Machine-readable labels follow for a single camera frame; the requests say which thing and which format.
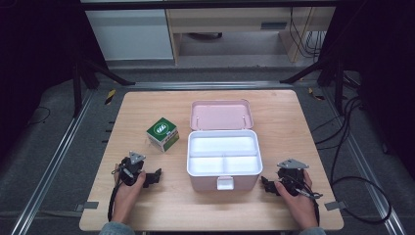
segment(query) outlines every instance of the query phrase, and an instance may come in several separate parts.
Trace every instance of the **aluminum rail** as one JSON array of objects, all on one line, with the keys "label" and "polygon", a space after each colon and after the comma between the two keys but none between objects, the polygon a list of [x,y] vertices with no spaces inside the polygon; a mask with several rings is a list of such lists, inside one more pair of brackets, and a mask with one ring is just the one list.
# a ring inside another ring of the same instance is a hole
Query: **aluminum rail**
[{"label": "aluminum rail", "polygon": [[83,109],[80,111],[79,115],[71,121],[67,132],[59,144],[58,149],[56,150],[51,162],[43,173],[42,178],[40,179],[36,189],[31,195],[30,200],[24,207],[23,212],[16,221],[12,231],[13,235],[25,234],[27,232],[30,224],[32,223],[39,210],[40,205],[43,202],[43,199],[46,196],[46,193],[49,190],[50,185],[52,184],[53,179],[58,172],[59,167],[61,166],[70,143],[72,142],[73,137],[85,116],[86,110],[90,105],[90,101],[94,93],[94,90],[87,90],[87,93],[85,94]]},{"label": "aluminum rail", "polygon": [[83,11],[206,9],[206,8],[288,8],[337,7],[362,0],[179,0],[145,2],[61,3],[61,7],[80,8]]},{"label": "aluminum rail", "polygon": [[171,82],[136,82],[126,89],[137,90],[232,90],[232,89],[272,89],[291,88],[294,84],[281,84],[279,81],[171,81]]}]

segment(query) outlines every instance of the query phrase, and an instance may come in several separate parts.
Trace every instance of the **black curtain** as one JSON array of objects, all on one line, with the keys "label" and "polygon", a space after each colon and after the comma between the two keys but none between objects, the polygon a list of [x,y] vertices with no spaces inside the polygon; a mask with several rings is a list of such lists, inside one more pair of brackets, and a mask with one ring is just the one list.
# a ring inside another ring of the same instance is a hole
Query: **black curtain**
[{"label": "black curtain", "polygon": [[86,57],[107,69],[84,12],[62,8],[53,0],[16,1],[0,1],[1,163],[42,93],[72,79],[76,60]]},{"label": "black curtain", "polygon": [[381,1],[372,10],[360,94],[392,154],[415,178],[415,4]]}]

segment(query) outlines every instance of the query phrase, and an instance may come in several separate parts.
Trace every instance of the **small cardboard box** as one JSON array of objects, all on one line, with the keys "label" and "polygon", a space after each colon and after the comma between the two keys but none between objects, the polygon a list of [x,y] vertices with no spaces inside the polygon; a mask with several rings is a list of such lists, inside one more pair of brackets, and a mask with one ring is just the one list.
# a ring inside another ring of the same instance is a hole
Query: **small cardboard box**
[{"label": "small cardboard box", "polygon": [[154,146],[165,152],[179,139],[179,132],[175,124],[162,117],[147,130],[147,136]]}]

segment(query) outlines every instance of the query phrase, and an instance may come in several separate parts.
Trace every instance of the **white cabinet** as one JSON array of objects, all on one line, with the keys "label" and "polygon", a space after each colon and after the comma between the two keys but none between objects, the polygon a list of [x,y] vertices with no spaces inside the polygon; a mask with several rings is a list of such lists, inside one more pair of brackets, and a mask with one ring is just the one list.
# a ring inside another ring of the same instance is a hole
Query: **white cabinet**
[{"label": "white cabinet", "polygon": [[173,60],[164,10],[86,11],[86,15],[109,64],[113,61]]},{"label": "white cabinet", "polygon": [[181,33],[229,31],[279,31],[291,62],[308,31],[327,30],[334,7],[225,8],[166,10],[174,58],[179,57]]}]

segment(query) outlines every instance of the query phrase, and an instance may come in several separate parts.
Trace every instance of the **white plastic container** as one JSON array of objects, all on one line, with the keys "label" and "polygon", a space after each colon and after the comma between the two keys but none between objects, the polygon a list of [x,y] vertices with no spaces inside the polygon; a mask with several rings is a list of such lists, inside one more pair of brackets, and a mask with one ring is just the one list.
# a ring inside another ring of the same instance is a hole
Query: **white plastic container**
[{"label": "white plastic container", "polygon": [[262,160],[249,103],[198,101],[192,105],[187,171],[202,190],[252,190]]}]

